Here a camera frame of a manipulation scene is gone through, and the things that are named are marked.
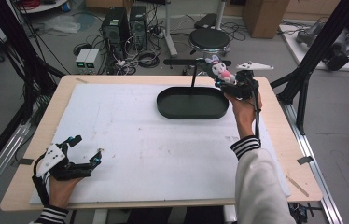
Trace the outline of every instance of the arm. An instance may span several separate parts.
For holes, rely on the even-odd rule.
[[[286,196],[280,186],[276,168],[267,150],[260,148],[253,134],[254,100],[239,101],[226,94],[241,140],[230,148],[238,158],[236,171],[236,214],[238,223],[295,223],[290,215]]]
[[[34,223],[53,224],[65,223],[68,210],[65,208],[69,204],[70,196],[76,184],[82,178],[67,181],[58,181],[54,177],[49,177],[49,205],[45,206],[38,220]]]

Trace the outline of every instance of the stool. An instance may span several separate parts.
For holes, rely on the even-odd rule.
[[[201,28],[189,34],[189,44],[195,51],[203,52],[205,58],[207,53],[227,53],[230,51],[230,37],[224,32],[216,29]]]

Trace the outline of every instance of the oval black tray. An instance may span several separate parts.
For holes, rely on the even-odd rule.
[[[157,108],[168,119],[219,119],[229,102],[222,91],[209,87],[170,87],[157,97]]]

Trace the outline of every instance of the plush toy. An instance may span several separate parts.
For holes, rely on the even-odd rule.
[[[213,55],[212,59],[204,59],[206,63],[200,64],[202,70],[207,73],[212,79],[220,79],[222,81],[233,84],[235,82],[235,76],[227,70],[227,66],[221,62],[221,60]]]

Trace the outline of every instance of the black and white striped cuff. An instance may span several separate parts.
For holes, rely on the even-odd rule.
[[[249,135],[230,146],[238,160],[241,159],[245,152],[259,148],[261,148],[261,143],[255,135]]]
[[[64,223],[68,213],[65,209],[47,205],[35,223]]]

